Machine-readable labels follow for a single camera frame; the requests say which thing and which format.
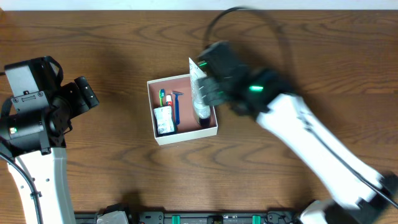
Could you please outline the white bamboo print lotion tube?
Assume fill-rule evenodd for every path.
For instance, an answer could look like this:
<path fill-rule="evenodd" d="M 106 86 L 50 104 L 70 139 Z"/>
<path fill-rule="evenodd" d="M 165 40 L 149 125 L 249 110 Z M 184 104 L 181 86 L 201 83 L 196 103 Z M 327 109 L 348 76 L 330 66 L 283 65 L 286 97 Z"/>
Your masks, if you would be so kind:
<path fill-rule="evenodd" d="M 200 78 L 205 78 L 206 75 L 191 58 L 189 58 L 188 61 L 189 61 L 189 68 L 190 68 L 189 72 L 190 72 L 190 83 L 191 83 L 193 106 L 194 106 L 194 108 L 201 110 L 202 108 L 205 108 L 206 105 L 204 104 L 203 99 L 202 99 L 198 80 Z"/>

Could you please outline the clear spray bottle dark base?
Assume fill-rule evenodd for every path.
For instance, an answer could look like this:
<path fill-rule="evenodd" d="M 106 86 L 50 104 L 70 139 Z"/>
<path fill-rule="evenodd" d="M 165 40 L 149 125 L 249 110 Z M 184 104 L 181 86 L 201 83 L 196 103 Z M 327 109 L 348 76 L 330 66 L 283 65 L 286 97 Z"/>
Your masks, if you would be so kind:
<path fill-rule="evenodd" d="M 201 127 L 208 127 L 210 125 L 211 110 L 208 105 L 202 101 L 193 100 L 194 115 L 197 123 Z"/>

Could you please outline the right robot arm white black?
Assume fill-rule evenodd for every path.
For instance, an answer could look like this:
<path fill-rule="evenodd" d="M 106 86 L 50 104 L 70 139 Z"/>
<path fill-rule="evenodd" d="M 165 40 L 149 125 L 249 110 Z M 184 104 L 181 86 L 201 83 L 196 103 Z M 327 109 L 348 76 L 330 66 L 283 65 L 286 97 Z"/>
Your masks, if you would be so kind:
<path fill-rule="evenodd" d="M 199 78 L 198 89 L 205 104 L 229 103 L 237 114 L 252 116 L 321 180 L 331 199 L 311 203 L 297 223 L 373 223 L 397 206 L 397 176 L 383 176 L 358 159 L 276 72 Z"/>

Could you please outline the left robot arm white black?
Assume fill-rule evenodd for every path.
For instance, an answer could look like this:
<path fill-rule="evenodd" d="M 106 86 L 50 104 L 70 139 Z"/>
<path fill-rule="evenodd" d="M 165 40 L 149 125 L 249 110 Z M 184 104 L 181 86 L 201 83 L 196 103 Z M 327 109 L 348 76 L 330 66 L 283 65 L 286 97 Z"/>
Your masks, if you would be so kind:
<path fill-rule="evenodd" d="M 75 223 L 65 134 L 72 119 L 99 105 L 85 77 L 62 84 L 51 56 L 4 67 L 12 96 L 1 106 L 1 159 L 19 191 L 27 223 Z"/>

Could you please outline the green white soap bar pack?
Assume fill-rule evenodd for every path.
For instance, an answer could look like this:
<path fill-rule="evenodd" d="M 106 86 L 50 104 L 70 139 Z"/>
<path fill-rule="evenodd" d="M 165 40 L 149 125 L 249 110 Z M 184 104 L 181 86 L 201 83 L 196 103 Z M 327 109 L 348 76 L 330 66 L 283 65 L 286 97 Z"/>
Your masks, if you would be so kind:
<path fill-rule="evenodd" d="M 172 134 L 176 131 L 171 106 L 155 108 L 154 115 L 159 136 Z"/>

